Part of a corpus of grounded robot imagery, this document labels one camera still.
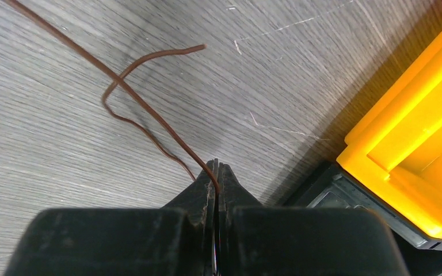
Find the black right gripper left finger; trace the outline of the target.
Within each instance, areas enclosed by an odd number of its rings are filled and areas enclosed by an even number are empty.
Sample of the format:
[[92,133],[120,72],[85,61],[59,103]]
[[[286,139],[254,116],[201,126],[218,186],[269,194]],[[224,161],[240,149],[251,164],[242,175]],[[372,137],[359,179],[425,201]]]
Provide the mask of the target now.
[[161,208],[46,209],[5,274],[214,275],[213,216],[206,172]]

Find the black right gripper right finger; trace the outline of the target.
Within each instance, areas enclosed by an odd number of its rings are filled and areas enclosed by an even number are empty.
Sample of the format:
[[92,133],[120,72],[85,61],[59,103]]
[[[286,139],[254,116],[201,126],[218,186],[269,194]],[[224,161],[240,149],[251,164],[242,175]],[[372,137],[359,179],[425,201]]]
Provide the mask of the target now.
[[287,202],[263,206],[219,165],[219,275],[408,275],[374,212],[338,198],[334,163],[321,164]]

